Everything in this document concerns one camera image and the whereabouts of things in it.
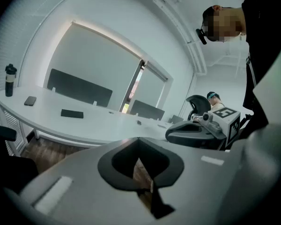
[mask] white table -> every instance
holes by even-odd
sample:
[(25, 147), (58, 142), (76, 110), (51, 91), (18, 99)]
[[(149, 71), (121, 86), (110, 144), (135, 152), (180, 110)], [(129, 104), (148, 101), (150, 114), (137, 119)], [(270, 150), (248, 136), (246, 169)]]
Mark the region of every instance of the white table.
[[(33, 106), (24, 105), (28, 96), (37, 97)], [(81, 111), (84, 118), (61, 117), (61, 109)], [(6, 126), (4, 111), (49, 135), (100, 145), (131, 137), (165, 139), (165, 132), (172, 125), (94, 106), (38, 86), (14, 88), (12, 97), (0, 91), (0, 118)]]

